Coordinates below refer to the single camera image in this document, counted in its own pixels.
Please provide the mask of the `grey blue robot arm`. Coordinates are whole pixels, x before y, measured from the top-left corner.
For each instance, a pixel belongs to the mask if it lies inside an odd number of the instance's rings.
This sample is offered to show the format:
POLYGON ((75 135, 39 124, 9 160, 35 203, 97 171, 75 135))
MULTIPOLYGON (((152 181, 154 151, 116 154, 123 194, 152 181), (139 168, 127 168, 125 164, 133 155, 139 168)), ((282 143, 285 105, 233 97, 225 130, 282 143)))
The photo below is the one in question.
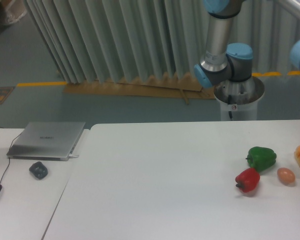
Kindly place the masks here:
MULTIPOLYGON (((275 0, 300 20, 300 0, 275 0)), ((253 50, 244 43, 229 43, 236 17, 245 0, 203 0, 210 15, 205 54, 194 66, 194 74, 203 88, 223 81, 244 82, 252 77, 253 50)), ((300 40, 289 53, 290 62, 300 71, 300 40)))

